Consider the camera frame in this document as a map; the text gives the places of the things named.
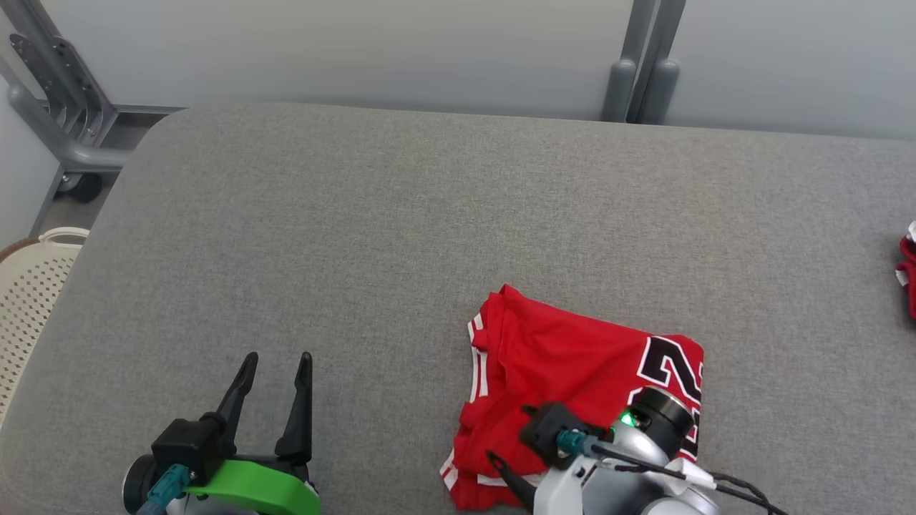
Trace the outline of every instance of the black caster wheel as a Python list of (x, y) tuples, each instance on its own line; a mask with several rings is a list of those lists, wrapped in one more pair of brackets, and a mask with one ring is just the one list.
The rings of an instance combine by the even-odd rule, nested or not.
[(90, 203), (102, 192), (102, 176), (98, 173), (83, 173), (76, 186), (67, 194), (78, 203)]

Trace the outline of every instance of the folded red cloth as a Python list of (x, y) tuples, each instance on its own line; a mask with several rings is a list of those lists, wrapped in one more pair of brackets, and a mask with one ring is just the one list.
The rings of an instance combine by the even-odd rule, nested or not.
[[(680, 335), (656, 336), (565, 312), (511, 286), (491, 293), (468, 323), (473, 386), (454, 449), (440, 470), (459, 510), (518, 505), (486, 459), (491, 450), (537, 482), (544, 464), (518, 441), (523, 405), (565, 403), (581, 419), (609, 427), (649, 385), (677, 396), (699, 421), (703, 349)], [(682, 455), (697, 453), (694, 427)]]

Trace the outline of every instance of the white stripe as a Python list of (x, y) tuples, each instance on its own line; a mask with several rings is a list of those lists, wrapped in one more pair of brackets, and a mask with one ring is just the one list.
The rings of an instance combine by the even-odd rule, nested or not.
[(471, 347), (471, 359), (474, 361), (474, 375), (471, 378), (471, 400), (469, 402), (474, 402), (474, 399), (477, 398), (477, 376), (480, 373), (480, 367), (477, 365), (477, 349)]
[(445, 460), (445, 463), (442, 464), (442, 468), (439, 469), (439, 475), (442, 476), (445, 474), (445, 471), (452, 466), (452, 460), (455, 459), (455, 448), (452, 447), (452, 453), (449, 454), (449, 459)]
[(486, 352), (479, 352), (480, 355), (480, 396), (486, 397), (490, 393), (490, 388), (486, 385)]
[(452, 468), (449, 473), (442, 478), (442, 481), (445, 481), (445, 487), (452, 491), (452, 487), (455, 486), (455, 483), (458, 481), (458, 469)]
[[(544, 479), (544, 474), (528, 474), (527, 476), (522, 476), (521, 478), (528, 481), (532, 486), (536, 487)], [(483, 474), (478, 474), (477, 484), (485, 485), (488, 487), (504, 487), (506, 485), (506, 481), (503, 481), (501, 477), (490, 477), (484, 476)]]

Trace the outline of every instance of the green bracket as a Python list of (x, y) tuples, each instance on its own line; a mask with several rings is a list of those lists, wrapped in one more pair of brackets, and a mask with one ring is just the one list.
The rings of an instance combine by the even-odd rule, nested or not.
[(322, 504), (296, 477), (250, 461), (227, 460), (205, 487), (184, 491), (213, 496), (263, 515), (317, 515)]

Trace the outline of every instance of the beige laundry basket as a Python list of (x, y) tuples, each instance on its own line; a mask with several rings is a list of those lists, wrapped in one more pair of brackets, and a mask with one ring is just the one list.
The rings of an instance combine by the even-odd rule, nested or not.
[[(89, 231), (58, 227), (0, 251), (0, 428), (32, 348)], [(75, 243), (60, 239), (78, 236)]]

